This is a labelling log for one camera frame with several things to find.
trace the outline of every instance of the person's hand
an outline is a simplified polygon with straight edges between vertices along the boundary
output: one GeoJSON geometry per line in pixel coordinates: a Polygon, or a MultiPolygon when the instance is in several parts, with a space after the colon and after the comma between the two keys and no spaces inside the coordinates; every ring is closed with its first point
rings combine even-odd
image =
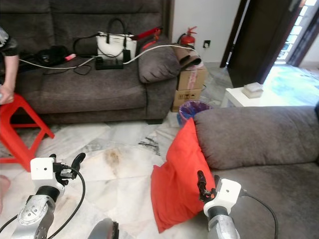
{"type": "Polygon", "coordinates": [[[0,86],[0,105],[13,102],[13,90],[6,86],[0,86]]]}

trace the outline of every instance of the dark wooden door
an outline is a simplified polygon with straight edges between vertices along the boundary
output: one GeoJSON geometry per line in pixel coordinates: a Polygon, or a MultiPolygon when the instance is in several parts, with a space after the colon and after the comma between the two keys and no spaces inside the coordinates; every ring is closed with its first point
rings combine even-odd
{"type": "Polygon", "coordinates": [[[250,1],[228,64],[234,87],[264,83],[303,4],[302,0],[250,1]]]}

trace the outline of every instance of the brown cushion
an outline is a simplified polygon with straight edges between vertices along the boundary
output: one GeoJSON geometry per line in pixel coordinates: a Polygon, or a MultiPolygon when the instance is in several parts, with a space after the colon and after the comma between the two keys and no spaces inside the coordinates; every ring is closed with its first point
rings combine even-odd
{"type": "Polygon", "coordinates": [[[319,156],[314,107],[213,109],[194,119],[212,168],[313,162],[319,156]]]}

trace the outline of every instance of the bag handle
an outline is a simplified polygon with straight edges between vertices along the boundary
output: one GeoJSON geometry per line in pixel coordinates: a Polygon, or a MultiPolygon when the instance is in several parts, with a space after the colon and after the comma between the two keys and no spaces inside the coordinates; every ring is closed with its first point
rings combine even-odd
{"type": "Polygon", "coordinates": [[[123,34],[125,34],[126,33],[126,28],[125,28],[125,24],[124,24],[124,22],[121,20],[121,19],[119,19],[118,17],[113,17],[113,18],[111,18],[111,20],[109,21],[109,24],[108,24],[108,28],[107,28],[107,33],[111,33],[111,27],[112,27],[112,24],[115,22],[115,21],[119,21],[120,22],[120,24],[122,25],[122,28],[123,28],[123,34]]]}
{"type": "MultiPolygon", "coordinates": [[[[121,19],[119,19],[118,17],[113,17],[113,18],[111,18],[111,20],[109,21],[109,24],[108,24],[107,31],[106,31],[106,43],[108,43],[108,44],[110,44],[110,31],[111,31],[111,27],[112,27],[112,24],[113,24],[115,21],[119,21],[120,24],[122,25],[123,35],[124,35],[124,36],[125,36],[125,33],[126,33],[126,28],[125,28],[124,22],[123,22],[121,19]]],[[[123,46],[124,46],[124,49],[125,49],[125,48],[126,48],[126,36],[124,37],[123,46]]]]}
{"type": "Polygon", "coordinates": [[[86,55],[79,55],[79,54],[77,54],[75,47],[76,47],[76,44],[77,44],[80,40],[82,40],[82,39],[87,39],[87,38],[92,38],[92,37],[95,37],[95,36],[98,36],[98,35],[99,35],[99,33],[95,33],[95,34],[93,34],[93,35],[91,35],[91,36],[79,37],[79,38],[75,39],[74,42],[73,42],[73,46],[72,46],[74,54],[76,54],[76,55],[79,56],[79,57],[91,57],[91,56],[86,56],[86,55]]]}

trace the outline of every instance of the pink object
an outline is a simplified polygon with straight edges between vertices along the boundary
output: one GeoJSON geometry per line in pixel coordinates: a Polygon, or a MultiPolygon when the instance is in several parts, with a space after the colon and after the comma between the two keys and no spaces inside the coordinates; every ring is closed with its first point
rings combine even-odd
{"type": "Polygon", "coordinates": [[[35,152],[43,137],[47,134],[51,138],[54,138],[54,134],[49,127],[41,120],[25,99],[18,94],[14,94],[14,101],[12,103],[5,104],[0,107],[0,129],[0,141],[14,156],[14,158],[0,158],[0,163],[20,163],[28,172],[30,172],[30,161],[35,158],[35,152]],[[19,108],[23,108],[35,123],[10,123],[11,116],[19,108]],[[41,131],[30,148],[27,148],[14,130],[14,128],[27,127],[41,128],[41,131]]]}
{"type": "Polygon", "coordinates": [[[68,55],[68,56],[64,57],[64,59],[65,59],[66,61],[70,61],[70,60],[72,60],[72,59],[75,58],[75,57],[76,57],[75,54],[71,54],[71,55],[68,55]]]}

